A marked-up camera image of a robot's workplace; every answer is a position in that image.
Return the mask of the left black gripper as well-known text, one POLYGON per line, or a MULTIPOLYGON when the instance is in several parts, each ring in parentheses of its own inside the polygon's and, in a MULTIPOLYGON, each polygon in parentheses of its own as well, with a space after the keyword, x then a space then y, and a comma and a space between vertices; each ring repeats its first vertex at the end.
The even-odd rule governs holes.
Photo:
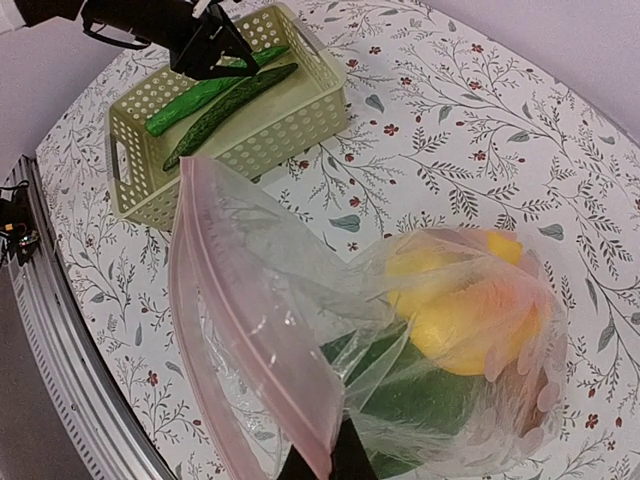
POLYGON ((250 77, 260 70, 253 51, 213 1, 87 1, 83 32, 130 50, 167 49, 171 69, 193 80, 250 77))

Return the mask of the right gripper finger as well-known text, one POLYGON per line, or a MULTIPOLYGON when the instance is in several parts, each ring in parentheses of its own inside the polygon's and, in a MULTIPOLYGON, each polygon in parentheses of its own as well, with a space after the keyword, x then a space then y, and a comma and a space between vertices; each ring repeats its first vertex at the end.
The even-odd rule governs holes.
MULTIPOLYGON (((331 455, 333 470, 330 479, 376 480, 376 473, 350 417, 344 417, 336 445, 331 455)), ((279 480, 316 480, 317 477, 292 447, 279 474, 279 480)))

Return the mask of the green cucumber toy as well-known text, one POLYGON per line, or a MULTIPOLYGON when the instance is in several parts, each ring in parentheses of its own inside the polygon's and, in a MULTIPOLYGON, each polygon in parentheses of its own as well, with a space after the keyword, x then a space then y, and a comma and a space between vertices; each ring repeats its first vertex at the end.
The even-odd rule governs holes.
POLYGON ((233 87, 249 78, 251 77, 226 77, 195 84, 154 114, 145 124, 146 131, 153 137, 160 137, 179 121, 202 110, 213 101, 218 102, 233 87))

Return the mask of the dark green bitter gourd toy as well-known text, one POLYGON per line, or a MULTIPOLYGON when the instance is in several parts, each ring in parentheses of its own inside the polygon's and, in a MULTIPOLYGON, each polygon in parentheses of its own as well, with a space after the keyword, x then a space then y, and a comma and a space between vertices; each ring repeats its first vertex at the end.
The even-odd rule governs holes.
POLYGON ((170 172, 176 168, 183 156, 196 152, 232 114, 286 80, 298 69, 299 64, 292 62, 261 71, 256 76, 241 81, 186 131, 164 161, 162 170, 170 172))

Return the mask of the bok choy toy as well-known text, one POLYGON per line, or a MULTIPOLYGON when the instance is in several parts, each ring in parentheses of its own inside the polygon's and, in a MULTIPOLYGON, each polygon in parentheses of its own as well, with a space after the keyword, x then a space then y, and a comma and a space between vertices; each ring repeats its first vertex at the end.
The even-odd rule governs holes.
POLYGON ((345 407, 380 479, 419 468, 448 447, 485 387, 482 376, 437 367, 400 324, 354 330, 321 350, 343 376, 345 407))

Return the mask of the clear zip top bag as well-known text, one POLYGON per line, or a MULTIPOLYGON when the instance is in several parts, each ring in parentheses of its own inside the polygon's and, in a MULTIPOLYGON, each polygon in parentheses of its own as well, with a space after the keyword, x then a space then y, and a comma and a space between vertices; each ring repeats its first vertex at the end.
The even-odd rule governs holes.
POLYGON ((180 178, 173 326, 232 478, 493 475, 559 436, 567 319, 528 236, 414 228, 345 261, 222 163, 180 178))

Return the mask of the yellow lemon toy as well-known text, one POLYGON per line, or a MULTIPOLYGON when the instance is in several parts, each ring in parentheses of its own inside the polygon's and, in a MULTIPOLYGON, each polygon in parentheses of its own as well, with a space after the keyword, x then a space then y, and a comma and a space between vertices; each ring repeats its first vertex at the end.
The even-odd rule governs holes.
POLYGON ((515 234, 483 229, 422 229, 397 240, 386 260, 385 272, 397 284, 388 302, 413 309, 457 289, 472 273, 472 262, 495 257, 518 266, 524 247, 515 234))

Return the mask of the brown potato toy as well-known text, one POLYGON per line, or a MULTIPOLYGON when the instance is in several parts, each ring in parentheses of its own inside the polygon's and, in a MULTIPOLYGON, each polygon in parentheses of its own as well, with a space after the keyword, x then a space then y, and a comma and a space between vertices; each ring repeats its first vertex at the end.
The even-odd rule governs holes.
POLYGON ((525 396, 526 402, 518 430, 519 438, 542 425, 547 414, 560 402, 560 394, 561 385, 550 380, 545 370, 541 370, 532 392, 525 396))

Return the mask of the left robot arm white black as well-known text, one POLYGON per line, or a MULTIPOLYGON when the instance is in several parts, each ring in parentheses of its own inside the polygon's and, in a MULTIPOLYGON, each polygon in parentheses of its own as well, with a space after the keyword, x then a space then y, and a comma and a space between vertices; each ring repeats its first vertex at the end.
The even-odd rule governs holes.
POLYGON ((169 51, 170 67, 194 80, 250 77, 260 70, 249 43, 218 1, 3 1, 1 31, 54 18, 82 20, 83 33, 115 47, 169 51))

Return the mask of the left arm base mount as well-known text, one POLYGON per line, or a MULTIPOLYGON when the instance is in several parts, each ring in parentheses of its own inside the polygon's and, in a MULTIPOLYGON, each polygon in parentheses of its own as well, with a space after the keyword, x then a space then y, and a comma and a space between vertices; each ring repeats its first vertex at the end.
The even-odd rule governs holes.
POLYGON ((40 242, 29 200, 28 180, 2 187, 9 198, 1 197, 1 267, 16 259, 20 266, 28 263, 40 242))

